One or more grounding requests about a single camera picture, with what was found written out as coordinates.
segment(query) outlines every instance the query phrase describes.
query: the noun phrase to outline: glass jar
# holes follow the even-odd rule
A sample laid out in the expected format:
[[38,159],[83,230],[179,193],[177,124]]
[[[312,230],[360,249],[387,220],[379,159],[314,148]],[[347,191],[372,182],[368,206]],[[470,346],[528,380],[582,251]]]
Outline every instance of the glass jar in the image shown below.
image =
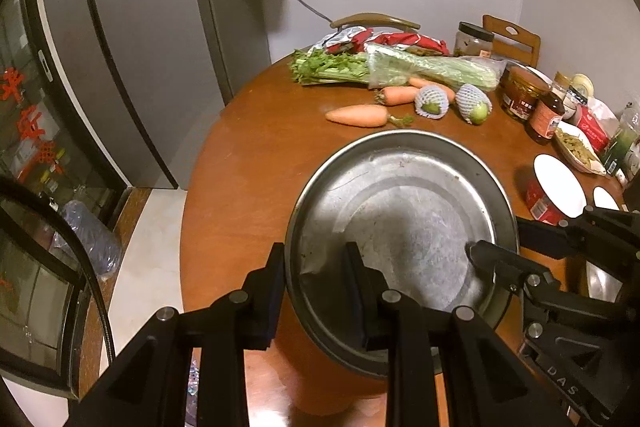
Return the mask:
[[500,86],[500,107],[515,120],[526,122],[548,84],[526,68],[513,65]]
[[564,115],[564,96],[570,80],[562,73],[556,73],[551,90],[542,94],[533,114],[527,120],[525,131],[540,145],[551,141]]
[[494,48],[494,34],[490,31],[461,22],[456,33],[456,45],[453,48],[454,57],[491,57]]

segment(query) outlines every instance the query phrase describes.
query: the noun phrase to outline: white bowl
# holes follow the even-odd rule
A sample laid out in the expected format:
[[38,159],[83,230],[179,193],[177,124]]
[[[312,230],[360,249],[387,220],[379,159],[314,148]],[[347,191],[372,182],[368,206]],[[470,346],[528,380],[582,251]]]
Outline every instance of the white bowl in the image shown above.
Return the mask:
[[610,210],[620,210],[620,207],[613,199],[613,196],[609,194],[602,187],[595,187],[593,189],[593,203],[600,208],[610,208]]
[[[598,157],[593,150],[593,147],[589,143],[589,139],[587,135],[583,133],[580,129],[578,129],[575,125],[571,125],[570,123],[560,122],[558,125],[558,129],[564,133],[570,134],[571,136],[577,137],[584,146],[593,154],[596,158]],[[607,171],[602,166],[602,163],[599,160],[590,160],[591,169],[584,166],[578,158],[576,158],[570,151],[565,147],[565,145],[560,141],[557,135],[554,135],[554,139],[558,143],[558,147],[562,155],[566,158],[569,164],[580,172],[586,172],[587,174],[599,174],[600,176],[606,176]]]

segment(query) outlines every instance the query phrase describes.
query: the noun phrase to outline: round wooden table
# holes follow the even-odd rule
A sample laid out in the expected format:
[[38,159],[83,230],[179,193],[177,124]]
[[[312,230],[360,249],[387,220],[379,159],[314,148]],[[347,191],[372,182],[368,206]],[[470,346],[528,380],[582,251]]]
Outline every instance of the round wooden table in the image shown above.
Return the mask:
[[[296,198],[313,172],[332,153],[379,129],[329,123],[326,111],[371,103],[367,89],[302,87],[291,80],[287,59],[258,75],[224,109],[211,129],[191,178],[180,240],[180,281],[185,311],[208,307],[239,288],[246,274],[262,267],[274,242],[284,241]],[[498,107],[483,125],[466,124],[450,110],[442,120],[417,117],[412,127],[450,137],[477,154],[504,186],[516,215],[530,218],[526,185],[533,159],[557,155],[541,146]],[[412,114],[410,105],[391,108]],[[617,181],[577,174],[593,203],[604,187],[618,201]],[[531,251],[523,255],[549,266],[568,281],[564,261]],[[498,333],[516,349],[522,339],[520,303],[512,299]],[[360,377],[329,359],[306,336],[285,295],[276,338],[267,352],[245,352],[246,389],[252,427],[384,425],[385,384]],[[447,425],[442,379],[441,417]]]

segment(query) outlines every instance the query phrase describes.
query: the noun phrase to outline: red snack package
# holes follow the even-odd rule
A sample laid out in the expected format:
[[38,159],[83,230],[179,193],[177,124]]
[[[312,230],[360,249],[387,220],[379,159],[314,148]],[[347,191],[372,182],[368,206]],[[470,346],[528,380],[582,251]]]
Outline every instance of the red snack package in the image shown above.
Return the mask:
[[[368,28],[354,35],[351,38],[351,42],[353,43],[353,51],[357,53],[364,51],[365,42],[376,42],[377,44],[384,44],[385,46],[408,51],[414,55],[429,55],[434,57],[449,55],[445,41],[432,39],[431,37],[418,33],[377,32],[372,28]],[[327,48],[327,53],[334,52],[330,48]]]
[[593,116],[593,113],[588,107],[581,104],[575,109],[575,114],[572,117],[574,125],[586,134],[589,143],[593,146],[593,150],[596,154],[600,154],[604,151],[605,147],[609,143],[609,136],[605,133],[600,126],[598,120]]

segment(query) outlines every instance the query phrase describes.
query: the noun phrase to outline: glass door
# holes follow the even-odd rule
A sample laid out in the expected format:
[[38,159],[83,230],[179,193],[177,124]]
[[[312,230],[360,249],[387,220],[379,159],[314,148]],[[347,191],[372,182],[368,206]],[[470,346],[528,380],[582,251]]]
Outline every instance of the glass door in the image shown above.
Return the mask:
[[80,200],[107,221],[125,184],[49,67],[29,4],[0,4],[0,169],[54,207]]
[[[0,2],[0,176],[54,209],[82,201],[108,222],[126,184],[100,151],[52,64],[36,0]],[[39,214],[0,196],[0,371],[78,395],[88,305],[76,260]]]

